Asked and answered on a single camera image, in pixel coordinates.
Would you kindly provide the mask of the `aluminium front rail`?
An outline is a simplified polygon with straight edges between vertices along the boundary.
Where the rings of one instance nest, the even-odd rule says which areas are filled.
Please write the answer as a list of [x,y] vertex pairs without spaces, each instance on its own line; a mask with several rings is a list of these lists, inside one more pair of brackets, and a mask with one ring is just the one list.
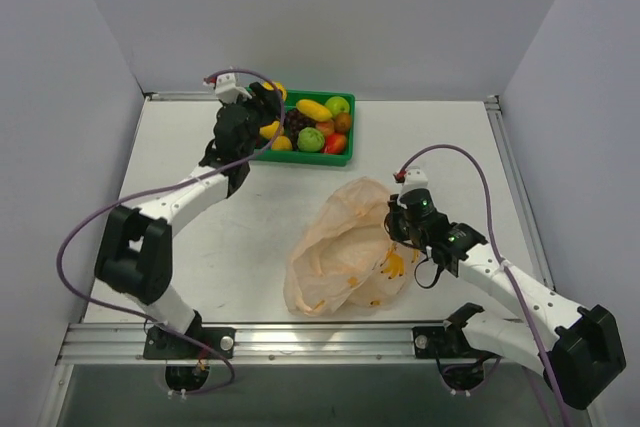
[[[447,322],[231,324],[231,337],[219,346],[243,365],[411,364],[437,351],[448,362],[468,360],[454,345]],[[216,359],[193,354],[171,359],[149,357],[150,329],[136,323],[82,323],[68,328],[57,362],[60,365],[193,366]],[[511,363],[538,371],[541,359],[524,323],[481,313],[462,330],[468,344]]]

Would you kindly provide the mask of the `red yellow mango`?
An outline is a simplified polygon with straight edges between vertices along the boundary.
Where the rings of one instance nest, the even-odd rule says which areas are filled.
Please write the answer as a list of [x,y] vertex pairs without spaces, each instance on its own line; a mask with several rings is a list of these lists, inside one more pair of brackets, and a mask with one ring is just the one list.
[[348,137],[345,134],[333,133],[325,138],[322,152],[327,155],[341,155],[348,144]]

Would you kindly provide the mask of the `green pear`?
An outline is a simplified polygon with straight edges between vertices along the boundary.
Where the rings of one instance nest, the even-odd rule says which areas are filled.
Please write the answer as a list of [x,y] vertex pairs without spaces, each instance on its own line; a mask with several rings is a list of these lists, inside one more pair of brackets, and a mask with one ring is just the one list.
[[324,148],[324,145],[324,135],[314,127],[306,127],[298,134],[297,148],[301,152],[317,153]]

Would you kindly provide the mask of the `yellow banana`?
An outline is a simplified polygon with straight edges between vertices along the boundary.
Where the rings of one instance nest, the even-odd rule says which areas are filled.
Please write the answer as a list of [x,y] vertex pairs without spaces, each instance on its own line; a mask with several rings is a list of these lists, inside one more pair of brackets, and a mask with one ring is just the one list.
[[272,140],[282,135],[284,132],[284,127],[281,122],[276,120],[269,125],[263,126],[259,129],[259,135],[261,138],[265,140]]

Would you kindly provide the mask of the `brown kiwi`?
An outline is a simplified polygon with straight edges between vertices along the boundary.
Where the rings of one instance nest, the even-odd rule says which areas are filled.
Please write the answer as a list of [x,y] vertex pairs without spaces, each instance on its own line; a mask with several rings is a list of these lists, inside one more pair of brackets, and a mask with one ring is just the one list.
[[340,134],[347,134],[353,124],[352,116],[347,112],[339,113],[334,119],[334,131]]

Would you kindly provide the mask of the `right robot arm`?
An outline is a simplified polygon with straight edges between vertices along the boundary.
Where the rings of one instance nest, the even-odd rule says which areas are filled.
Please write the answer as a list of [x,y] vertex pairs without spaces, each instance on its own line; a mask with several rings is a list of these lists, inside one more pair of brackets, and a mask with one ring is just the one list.
[[562,297],[506,260],[471,226],[439,212],[426,188],[393,194],[384,226],[391,239],[424,254],[445,272],[479,288],[524,322],[517,327],[467,304],[443,332],[446,349],[487,351],[538,373],[565,405],[584,410],[623,372],[626,358],[614,315]]

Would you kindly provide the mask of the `pink peach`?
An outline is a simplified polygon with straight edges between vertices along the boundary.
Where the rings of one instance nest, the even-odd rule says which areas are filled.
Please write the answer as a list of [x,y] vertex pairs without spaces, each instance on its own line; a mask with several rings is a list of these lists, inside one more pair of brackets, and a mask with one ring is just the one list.
[[324,122],[317,122],[315,128],[324,136],[329,137],[335,133],[335,126],[332,119]]

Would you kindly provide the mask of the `orange fruit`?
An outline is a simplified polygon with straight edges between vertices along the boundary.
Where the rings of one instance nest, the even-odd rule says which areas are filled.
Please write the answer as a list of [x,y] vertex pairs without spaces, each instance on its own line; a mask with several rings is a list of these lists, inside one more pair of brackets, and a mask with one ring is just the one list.
[[292,151],[293,144],[287,136],[280,135],[273,140],[271,149],[273,151]]

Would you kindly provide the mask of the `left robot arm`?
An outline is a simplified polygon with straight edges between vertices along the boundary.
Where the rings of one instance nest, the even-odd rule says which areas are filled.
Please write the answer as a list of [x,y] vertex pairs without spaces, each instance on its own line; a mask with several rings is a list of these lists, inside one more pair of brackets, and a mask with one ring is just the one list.
[[173,239],[209,207],[231,197],[246,180],[259,131],[283,111],[280,89],[267,82],[244,88],[232,74],[215,79],[221,107],[202,159],[177,187],[149,194],[144,203],[113,208],[98,250],[95,277],[133,300],[168,332],[167,347],[180,358],[202,346],[202,320],[172,286]]

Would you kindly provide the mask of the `orange translucent plastic bag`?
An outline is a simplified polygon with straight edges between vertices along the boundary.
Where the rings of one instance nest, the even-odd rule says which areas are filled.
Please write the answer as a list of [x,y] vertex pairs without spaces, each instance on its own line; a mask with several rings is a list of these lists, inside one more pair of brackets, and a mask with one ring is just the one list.
[[286,268],[286,307],[308,317],[343,306],[378,309],[396,299],[421,259],[383,226],[391,191],[361,177],[336,191],[295,245]]

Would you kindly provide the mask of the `yellow starfruit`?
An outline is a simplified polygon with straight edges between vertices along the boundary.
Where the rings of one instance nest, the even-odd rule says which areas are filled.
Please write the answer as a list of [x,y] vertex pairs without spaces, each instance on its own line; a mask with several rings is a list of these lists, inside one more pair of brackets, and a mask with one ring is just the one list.
[[333,118],[332,112],[324,105],[311,99],[300,99],[296,109],[315,122],[327,122]]

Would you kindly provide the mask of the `green plastic tray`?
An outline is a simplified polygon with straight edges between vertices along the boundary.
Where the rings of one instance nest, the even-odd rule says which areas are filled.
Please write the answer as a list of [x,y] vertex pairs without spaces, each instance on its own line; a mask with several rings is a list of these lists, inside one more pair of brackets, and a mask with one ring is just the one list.
[[[350,114],[352,120],[356,119],[356,98],[351,93],[342,92],[324,92],[324,91],[308,91],[308,90],[295,90],[291,89],[287,91],[287,99],[285,101],[286,111],[289,111],[295,107],[297,101],[301,99],[310,99],[324,104],[330,97],[343,97],[350,105]],[[267,150],[256,156],[255,161],[260,162],[276,162],[285,164],[302,164],[302,165],[320,165],[330,167],[345,167],[351,160],[354,150],[354,129],[352,127],[350,132],[346,135],[347,144],[345,149],[340,154],[327,154],[327,153],[306,153],[299,151],[273,151]]]

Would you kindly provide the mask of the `purple grape bunch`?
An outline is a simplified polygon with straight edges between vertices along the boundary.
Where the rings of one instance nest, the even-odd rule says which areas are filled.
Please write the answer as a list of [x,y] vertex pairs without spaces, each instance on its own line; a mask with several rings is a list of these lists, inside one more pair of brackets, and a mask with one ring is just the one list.
[[285,114],[284,128],[286,136],[291,140],[294,148],[297,148],[299,133],[307,128],[314,127],[316,122],[301,113],[297,108],[288,110]]

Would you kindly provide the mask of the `yellow lemon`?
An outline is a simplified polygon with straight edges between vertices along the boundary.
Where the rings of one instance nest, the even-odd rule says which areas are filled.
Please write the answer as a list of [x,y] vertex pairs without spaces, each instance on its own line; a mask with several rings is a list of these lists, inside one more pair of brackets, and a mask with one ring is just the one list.
[[273,82],[273,83],[269,83],[269,82],[263,82],[262,86],[267,89],[267,90],[271,90],[273,91],[274,89],[276,89],[282,100],[285,101],[287,99],[287,90],[285,89],[285,87],[280,83],[280,82]]

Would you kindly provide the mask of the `green apple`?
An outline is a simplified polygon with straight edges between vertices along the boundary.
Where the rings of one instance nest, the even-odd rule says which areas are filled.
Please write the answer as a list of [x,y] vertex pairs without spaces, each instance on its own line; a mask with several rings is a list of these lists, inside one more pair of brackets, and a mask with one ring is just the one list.
[[342,113],[350,113],[351,106],[349,101],[342,96],[333,96],[326,100],[324,106],[331,112],[333,117]]

